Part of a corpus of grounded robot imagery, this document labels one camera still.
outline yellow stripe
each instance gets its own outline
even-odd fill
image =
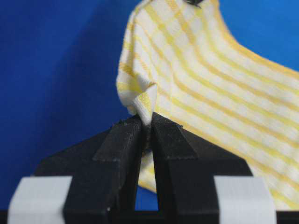
[[[150,191],[152,191],[152,192],[154,192],[154,193],[157,192],[156,188],[154,188],[153,186],[149,185],[148,183],[146,183],[146,182],[144,182],[144,181],[139,180],[139,181],[138,181],[138,185],[139,185],[140,187],[146,188],[146,189],[148,189],[148,190],[150,190]]]
[[[271,194],[274,198],[279,199],[283,202],[285,202],[291,209],[297,209],[299,208],[299,204],[295,203],[294,201],[290,200],[289,198],[286,198],[284,195],[280,194],[279,192],[270,189]]]
[[[217,47],[215,46],[215,44],[213,43],[213,37],[208,29],[208,25],[207,25],[207,21],[205,18],[203,18],[203,15],[202,15],[202,11],[201,10],[196,10],[196,15],[200,18],[200,21],[202,22],[203,24],[203,28],[204,28],[204,31],[207,35],[207,41],[208,41],[208,44],[209,46],[211,47],[212,51],[222,60],[224,61],[225,63],[229,64],[231,67],[233,67],[234,69],[237,69],[237,70],[241,70],[242,72],[248,74],[248,75],[251,75],[251,76],[254,76],[258,79],[260,79],[260,75],[242,67],[241,65],[235,63],[233,60],[229,59],[228,57],[226,57],[222,52],[220,52]],[[223,75],[223,78],[229,82],[232,82],[232,83],[235,83],[236,85],[238,85],[240,88],[242,89],[246,89],[250,92],[252,92],[253,94],[257,95],[257,96],[260,96],[260,97],[263,97],[263,98],[266,98],[268,99],[269,101],[275,103],[275,104],[282,104],[284,106],[287,106],[288,108],[292,109],[292,110],[295,110],[297,112],[299,112],[299,106],[293,104],[293,103],[290,103],[290,102],[287,102],[287,101],[284,101],[282,99],[279,99],[277,97],[274,97],[264,91],[261,91],[261,90],[258,90],[258,89],[255,89],[249,85],[246,85],[245,83],[241,82],[241,81],[238,81],[238,80],[235,80],[233,79],[232,77],[224,74]]]
[[[143,104],[144,108],[149,112],[152,113],[151,101],[146,92],[141,93],[138,97],[138,100]]]
[[[124,72],[126,72],[127,74],[129,74],[133,78],[137,77],[137,75],[133,72],[133,70],[131,69],[131,67],[129,67],[124,62],[120,62],[118,68],[119,68],[119,70],[123,70]]]
[[[239,44],[237,42],[237,40],[235,40],[235,38],[231,35],[229,29],[227,28],[227,26],[222,18],[221,12],[219,10],[218,0],[211,0],[211,2],[214,5],[215,17],[219,24],[221,33],[222,33],[223,37],[226,39],[226,41],[231,45],[232,48],[234,48],[235,50],[239,51],[240,53],[244,54],[245,56],[249,57],[250,59],[252,59],[253,61],[255,61],[257,63],[261,63],[261,64],[267,66],[268,68],[271,68],[271,69],[279,71],[279,72],[283,72],[285,75],[299,80],[299,72],[289,69],[289,68],[282,66],[280,64],[277,64],[275,62],[272,62],[266,58],[263,58],[263,57],[255,54],[254,52],[250,51],[249,49],[245,48],[241,44]]]
[[[135,83],[122,83],[122,82],[116,82],[116,88],[118,92],[121,91],[135,91],[136,93],[140,94],[142,93],[142,90],[138,85]]]

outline cloth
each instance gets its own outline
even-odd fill
[[[278,210],[299,209],[299,73],[240,45],[218,0],[200,8],[142,1],[129,18],[116,86],[144,125],[157,112],[244,158]],[[151,155],[139,184],[155,191]]]

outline blue backdrop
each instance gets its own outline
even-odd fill
[[[128,117],[115,88],[139,0],[10,0],[0,7],[0,209],[45,156]],[[233,36],[299,70],[298,0],[221,0]],[[137,209],[157,209],[138,189]]]

